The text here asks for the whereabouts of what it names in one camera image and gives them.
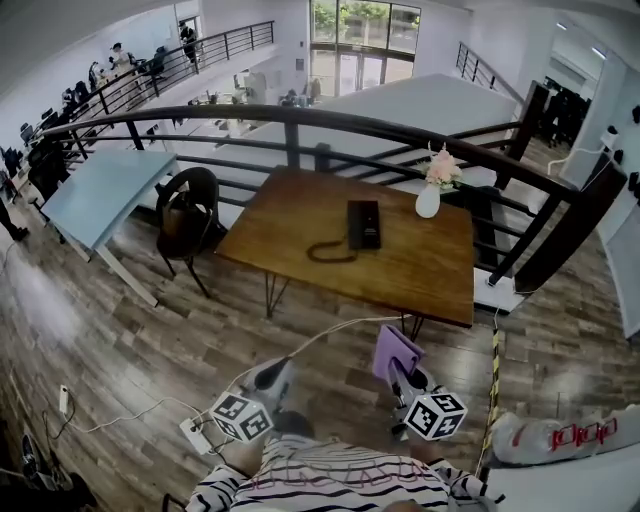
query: person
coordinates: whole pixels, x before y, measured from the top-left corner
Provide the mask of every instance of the person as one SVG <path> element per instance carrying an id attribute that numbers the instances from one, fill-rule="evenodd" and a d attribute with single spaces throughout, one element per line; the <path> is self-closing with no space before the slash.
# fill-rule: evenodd
<path id="1" fill-rule="evenodd" d="M 29 234 L 29 230 L 27 228 L 19 228 L 13 222 L 11 222 L 11 217 L 9 217 L 9 212 L 7 211 L 6 206 L 0 200 L 0 224 L 2 224 L 5 229 L 11 235 L 16 242 L 20 242 L 24 239 L 25 236 Z"/>
<path id="2" fill-rule="evenodd" d="M 114 44 L 111 50 L 113 54 L 109 57 L 109 62 L 111 62 L 111 70 L 116 76 L 123 76 L 134 69 L 133 64 L 135 58 L 131 53 L 123 51 L 122 43 Z M 126 98 L 127 110 L 131 110 L 132 105 L 130 105 L 130 103 L 135 96 L 136 83 L 134 75 L 135 73 L 130 73 L 129 76 L 123 78 L 118 84 L 118 87 L 121 88 L 121 95 Z"/>
<path id="3" fill-rule="evenodd" d="M 197 40 L 195 31 L 188 26 L 184 21 L 180 22 L 180 39 L 184 46 L 184 54 L 191 61 L 191 64 L 196 63 L 196 48 L 195 43 Z"/>
<path id="4" fill-rule="evenodd" d="M 274 423 L 274 430 L 260 440 L 234 447 L 234 459 L 217 466 L 196 486 L 188 512 L 232 507 L 441 512 L 459 506 L 471 512 L 494 511 L 505 499 L 441 458 L 436 443 L 412 432 L 410 456 L 404 457 L 315 441 L 312 427 L 295 412 L 281 413 Z"/>
<path id="5" fill-rule="evenodd" d="M 78 102 L 76 100 L 75 92 L 73 92 L 70 87 L 67 87 L 62 93 L 62 109 L 64 111 L 71 112 L 77 106 Z"/>

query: purple cloth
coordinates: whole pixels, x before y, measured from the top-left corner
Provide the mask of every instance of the purple cloth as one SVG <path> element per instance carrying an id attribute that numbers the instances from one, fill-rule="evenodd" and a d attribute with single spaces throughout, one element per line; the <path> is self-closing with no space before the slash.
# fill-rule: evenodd
<path id="1" fill-rule="evenodd" d="M 393 359 L 411 375 L 423 355 L 424 351 L 400 330 L 393 325 L 383 325 L 378 334 L 376 353 L 373 357 L 373 374 L 390 383 L 389 366 Z"/>

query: electrical outlet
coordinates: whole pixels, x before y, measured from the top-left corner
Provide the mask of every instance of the electrical outlet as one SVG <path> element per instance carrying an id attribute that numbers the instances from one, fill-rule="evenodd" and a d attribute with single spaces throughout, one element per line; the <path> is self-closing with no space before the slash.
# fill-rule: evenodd
<path id="1" fill-rule="evenodd" d="M 180 428 L 184 432 L 184 435 L 187 436 L 189 442 L 193 445 L 196 451 L 200 455 L 204 455 L 205 453 L 211 451 L 211 443 L 204 437 L 204 434 L 200 432 L 195 423 L 191 418 L 187 418 L 182 423 L 180 423 Z"/>
<path id="2" fill-rule="evenodd" d="M 69 409 L 69 389 L 64 384 L 60 386 L 60 403 L 58 408 L 63 416 L 67 415 L 67 410 Z"/>

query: yellow and black tape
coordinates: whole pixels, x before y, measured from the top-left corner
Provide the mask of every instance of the yellow and black tape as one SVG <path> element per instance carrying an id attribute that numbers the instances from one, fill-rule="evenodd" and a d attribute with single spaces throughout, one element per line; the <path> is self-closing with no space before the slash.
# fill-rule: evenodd
<path id="1" fill-rule="evenodd" d="M 500 393 L 500 331 L 498 329 L 493 332 L 493 378 L 491 382 L 491 391 L 489 392 L 489 414 L 487 416 L 487 424 L 484 430 L 484 439 L 482 441 L 482 452 L 478 459 L 476 468 L 476 476 L 480 472 L 480 466 L 484 459 L 486 451 L 491 446 L 491 427 L 498 419 L 498 397 Z"/>

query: black cable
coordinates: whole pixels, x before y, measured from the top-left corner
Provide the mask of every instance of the black cable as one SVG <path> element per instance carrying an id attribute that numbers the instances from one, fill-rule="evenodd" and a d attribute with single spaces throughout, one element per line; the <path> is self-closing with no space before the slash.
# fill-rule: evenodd
<path id="1" fill-rule="evenodd" d="M 234 441 L 235 441 L 235 439 L 229 439 L 228 441 L 225 441 L 224 443 L 220 443 L 219 445 L 213 447 L 213 453 L 215 453 L 218 457 L 220 457 L 222 459 L 222 462 L 224 462 L 225 466 L 229 465 L 227 463 L 227 459 L 225 459 L 224 455 L 222 455 L 222 453 L 220 453 L 218 450 L 220 448 L 224 448 L 225 446 L 227 446 L 230 443 L 233 443 Z"/>
<path id="2" fill-rule="evenodd" d="M 73 397 L 71 396 L 71 393 L 69 393 L 69 399 L 71 400 L 71 406 L 72 406 L 71 416 L 69 416 L 69 418 L 66 418 L 66 421 L 62 424 L 62 426 L 60 427 L 60 430 L 55 436 L 52 436 L 49 434 L 49 414 L 47 410 L 45 409 L 42 411 L 42 422 L 44 423 L 44 432 L 45 432 L 45 435 L 47 436 L 47 446 L 49 447 L 49 451 L 51 451 L 51 441 L 57 441 L 60 438 L 65 428 L 67 428 L 67 425 L 71 423 L 71 420 L 76 414 L 76 403 Z"/>
<path id="3" fill-rule="evenodd" d="M 318 249 L 328 249 L 331 247 L 340 247 L 344 241 L 347 239 L 345 236 L 342 240 L 335 240 L 333 242 L 319 242 L 317 244 L 313 244 L 311 247 L 307 249 L 307 257 L 315 262 L 315 263 L 351 263 L 358 259 L 358 252 L 356 251 L 351 256 L 345 256 L 343 258 L 319 258 L 315 255 L 315 252 Z"/>

